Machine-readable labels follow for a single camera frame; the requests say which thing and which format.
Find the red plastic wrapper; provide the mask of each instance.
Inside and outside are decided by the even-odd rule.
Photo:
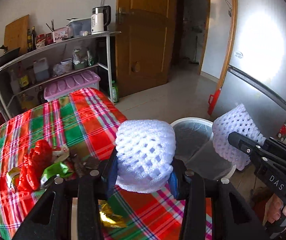
[[[23,157],[18,189],[33,192],[40,187],[43,171],[52,164],[52,148],[46,140],[36,142],[30,154]]]

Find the electric kettle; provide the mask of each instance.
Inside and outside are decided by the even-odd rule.
[[[111,7],[109,5],[93,8],[91,16],[92,33],[107,31],[107,26],[110,24],[110,22]]]

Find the pink storage box lid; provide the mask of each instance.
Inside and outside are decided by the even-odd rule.
[[[57,98],[92,85],[101,80],[96,73],[86,70],[84,72],[68,76],[48,84],[44,89],[44,99]]]

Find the metal screw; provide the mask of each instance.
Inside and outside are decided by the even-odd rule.
[[[54,179],[54,183],[55,184],[61,184],[63,181],[64,181],[64,179],[61,178],[61,177],[57,177],[57,178]]]
[[[98,170],[92,170],[90,171],[90,175],[93,176],[93,177],[96,177],[97,175],[99,175],[100,172]]]
[[[221,178],[221,182],[222,184],[229,184],[230,183],[230,180],[228,178]]]
[[[184,173],[188,177],[192,177],[194,175],[194,171],[192,171],[192,170],[186,170]]]

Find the frying pan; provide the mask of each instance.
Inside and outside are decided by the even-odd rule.
[[[7,51],[7,47],[3,45],[2,47],[0,47],[0,49],[4,49],[4,54],[0,56],[0,67],[16,59],[19,56],[20,48]]]

